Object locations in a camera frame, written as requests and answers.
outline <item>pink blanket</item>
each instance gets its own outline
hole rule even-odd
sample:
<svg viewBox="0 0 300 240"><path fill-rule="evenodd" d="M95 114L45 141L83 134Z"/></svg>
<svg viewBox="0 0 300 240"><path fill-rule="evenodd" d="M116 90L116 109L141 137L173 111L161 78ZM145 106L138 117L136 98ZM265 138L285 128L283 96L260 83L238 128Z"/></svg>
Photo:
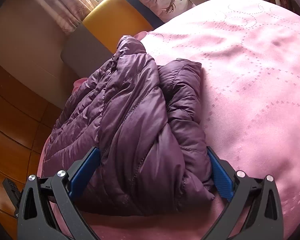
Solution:
<svg viewBox="0 0 300 240"><path fill-rule="evenodd" d="M178 57L202 63L207 143L249 176L274 176L288 238L300 223L300 17L262 0L210 0L142 43L159 65ZM217 196L186 214L83 217L104 239L199 240L223 207Z"/></svg>

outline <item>brown floor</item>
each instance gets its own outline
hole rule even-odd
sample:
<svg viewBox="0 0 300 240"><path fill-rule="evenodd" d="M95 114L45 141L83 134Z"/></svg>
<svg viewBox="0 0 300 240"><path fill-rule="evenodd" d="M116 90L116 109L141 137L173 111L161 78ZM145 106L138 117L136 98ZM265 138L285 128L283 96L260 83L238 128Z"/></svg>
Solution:
<svg viewBox="0 0 300 240"><path fill-rule="evenodd" d="M40 153L61 109L32 92L0 66L0 223L17 239L17 220L2 181L21 190L36 174Z"/></svg>

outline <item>purple puffer jacket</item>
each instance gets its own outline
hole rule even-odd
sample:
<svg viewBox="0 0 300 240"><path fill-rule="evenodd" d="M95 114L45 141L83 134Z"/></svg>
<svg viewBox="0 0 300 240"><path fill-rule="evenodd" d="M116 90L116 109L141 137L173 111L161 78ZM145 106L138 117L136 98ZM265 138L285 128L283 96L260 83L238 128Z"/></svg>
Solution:
<svg viewBox="0 0 300 240"><path fill-rule="evenodd" d="M75 202L80 210L153 215L212 200L200 75L201 64L186 59L157 66L140 41L123 36L113 58L68 99L42 175L67 170L96 146L101 166Z"/></svg>

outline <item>silver bolt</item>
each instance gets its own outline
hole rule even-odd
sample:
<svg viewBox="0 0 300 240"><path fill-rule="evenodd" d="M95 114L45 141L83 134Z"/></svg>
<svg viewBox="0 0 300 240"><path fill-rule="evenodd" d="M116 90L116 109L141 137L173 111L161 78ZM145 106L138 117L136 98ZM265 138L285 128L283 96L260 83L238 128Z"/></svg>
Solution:
<svg viewBox="0 0 300 240"><path fill-rule="evenodd" d="M271 175L268 175L268 176L267 176L267 180L268 180L268 181L273 181L274 178L273 178Z"/></svg>
<svg viewBox="0 0 300 240"><path fill-rule="evenodd" d="M246 174L243 171L237 171L237 176L240 178L244 178L244 176L246 176Z"/></svg>
<svg viewBox="0 0 300 240"><path fill-rule="evenodd" d="M35 175L30 175L28 179L29 179L29 181L34 180L35 179Z"/></svg>
<svg viewBox="0 0 300 240"><path fill-rule="evenodd" d="M58 173L57 173L58 177L63 177L65 174L66 174L66 171L64 171L64 170L58 171Z"/></svg>

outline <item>blue gripper pad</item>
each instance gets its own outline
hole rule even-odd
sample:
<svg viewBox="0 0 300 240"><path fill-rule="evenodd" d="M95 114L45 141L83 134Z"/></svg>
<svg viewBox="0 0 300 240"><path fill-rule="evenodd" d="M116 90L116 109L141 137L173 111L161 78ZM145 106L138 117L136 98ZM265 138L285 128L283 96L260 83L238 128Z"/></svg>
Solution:
<svg viewBox="0 0 300 240"><path fill-rule="evenodd" d="M214 184L220 196L230 202L234 195L233 182L211 150L207 148L207 151L211 161Z"/></svg>
<svg viewBox="0 0 300 240"><path fill-rule="evenodd" d="M85 187L99 165L100 150L96 147L91 148L86 156L82 159L82 163L78 171L69 182L69 197L71 199L76 199L83 193Z"/></svg>

